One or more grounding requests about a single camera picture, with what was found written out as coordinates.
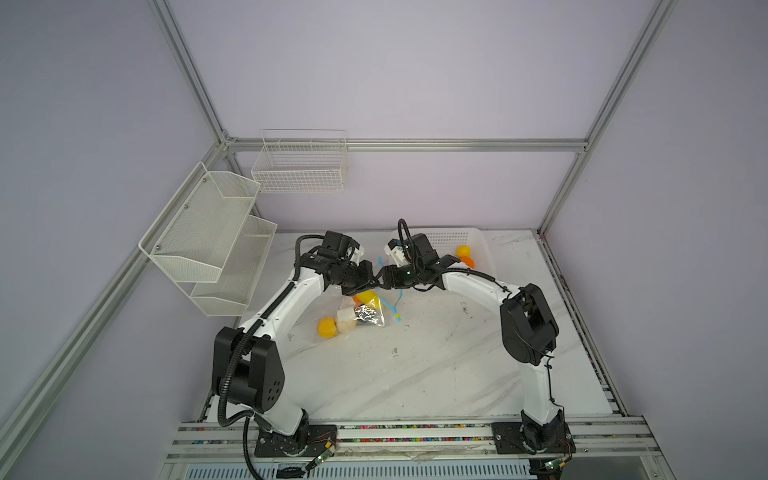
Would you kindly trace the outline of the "yellow green mango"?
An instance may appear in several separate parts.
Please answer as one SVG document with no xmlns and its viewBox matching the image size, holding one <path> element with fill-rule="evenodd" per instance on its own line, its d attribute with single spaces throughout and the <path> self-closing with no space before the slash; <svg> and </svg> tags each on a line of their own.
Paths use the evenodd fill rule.
<svg viewBox="0 0 768 480">
<path fill-rule="evenodd" d="M 375 291 L 367 290 L 367 291 L 358 293 L 357 296 L 363 301 L 363 303 L 360 305 L 364 305 L 373 310 L 382 309 L 381 299 Z"/>
</svg>

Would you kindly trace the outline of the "dark avocado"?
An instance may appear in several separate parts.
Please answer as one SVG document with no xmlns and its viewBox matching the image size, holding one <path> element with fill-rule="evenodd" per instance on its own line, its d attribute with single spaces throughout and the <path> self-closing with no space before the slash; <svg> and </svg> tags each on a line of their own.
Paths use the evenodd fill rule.
<svg viewBox="0 0 768 480">
<path fill-rule="evenodd" d="M 355 308 L 357 321 L 363 324 L 370 324 L 377 327 L 385 326 L 385 317 L 381 310 L 373 310 L 364 305 Z"/>
</svg>

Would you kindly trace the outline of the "clear zip top bag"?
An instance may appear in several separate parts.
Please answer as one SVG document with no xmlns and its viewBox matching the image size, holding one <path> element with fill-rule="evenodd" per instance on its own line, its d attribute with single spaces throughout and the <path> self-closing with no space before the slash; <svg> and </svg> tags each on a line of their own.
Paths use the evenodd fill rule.
<svg viewBox="0 0 768 480">
<path fill-rule="evenodd" d="M 322 338 L 347 333 L 362 324 L 385 326 L 386 302 L 376 291 L 383 283 L 376 278 L 370 261 L 337 261 L 323 266 L 320 273 L 324 284 L 339 287 L 344 297 L 334 317 L 318 322 L 317 332 Z"/>
</svg>

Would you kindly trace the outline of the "white garlic bulb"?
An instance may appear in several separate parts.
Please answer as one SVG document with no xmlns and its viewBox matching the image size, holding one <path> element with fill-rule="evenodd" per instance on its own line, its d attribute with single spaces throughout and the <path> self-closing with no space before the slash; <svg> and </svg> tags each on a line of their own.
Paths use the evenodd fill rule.
<svg viewBox="0 0 768 480">
<path fill-rule="evenodd" d="M 336 316 L 336 328 L 339 334 L 348 332 L 357 326 L 355 307 L 339 309 Z"/>
</svg>

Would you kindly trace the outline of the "yellow peach fruit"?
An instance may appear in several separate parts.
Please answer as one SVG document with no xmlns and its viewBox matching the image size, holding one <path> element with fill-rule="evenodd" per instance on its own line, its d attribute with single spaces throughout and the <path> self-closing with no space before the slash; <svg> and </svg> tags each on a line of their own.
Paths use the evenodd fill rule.
<svg viewBox="0 0 768 480">
<path fill-rule="evenodd" d="M 336 320 L 333 317 L 321 319 L 317 324 L 317 332 L 322 338 L 333 338 L 338 334 Z"/>
</svg>

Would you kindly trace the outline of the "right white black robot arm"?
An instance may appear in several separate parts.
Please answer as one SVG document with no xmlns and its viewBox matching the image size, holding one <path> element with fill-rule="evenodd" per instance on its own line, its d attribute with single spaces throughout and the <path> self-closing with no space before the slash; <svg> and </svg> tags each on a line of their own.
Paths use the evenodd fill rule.
<svg viewBox="0 0 768 480">
<path fill-rule="evenodd" d="M 377 279 L 383 289 L 438 288 L 462 295 L 499 314 L 501 341 L 519 364 L 523 406 L 518 431 L 499 432 L 507 441 L 531 454 L 569 450 L 565 409 L 553 397 L 551 360 L 559 326 L 539 286 L 507 284 L 477 271 L 455 255 L 439 256 L 424 234 L 400 234 L 384 248 L 392 260 Z"/>
</svg>

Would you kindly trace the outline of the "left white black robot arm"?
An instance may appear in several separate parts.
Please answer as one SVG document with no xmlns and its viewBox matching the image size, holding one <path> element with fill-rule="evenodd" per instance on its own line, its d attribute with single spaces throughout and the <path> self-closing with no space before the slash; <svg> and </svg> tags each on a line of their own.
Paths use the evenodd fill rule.
<svg viewBox="0 0 768 480">
<path fill-rule="evenodd" d="M 216 335 L 211 381 L 218 397 L 216 421 L 221 427 L 242 421 L 243 433 L 255 422 L 256 455 L 299 456 L 313 434 L 335 435 L 332 426 L 311 426 L 306 410 L 282 397 L 286 376 L 279 343 L 328 287 L 354 296 L 375 286 L 373 266 L 362 256 L 360 244 L 339 232 L 299 236 L 281 289 L 241 326 Z"/>
</svg>

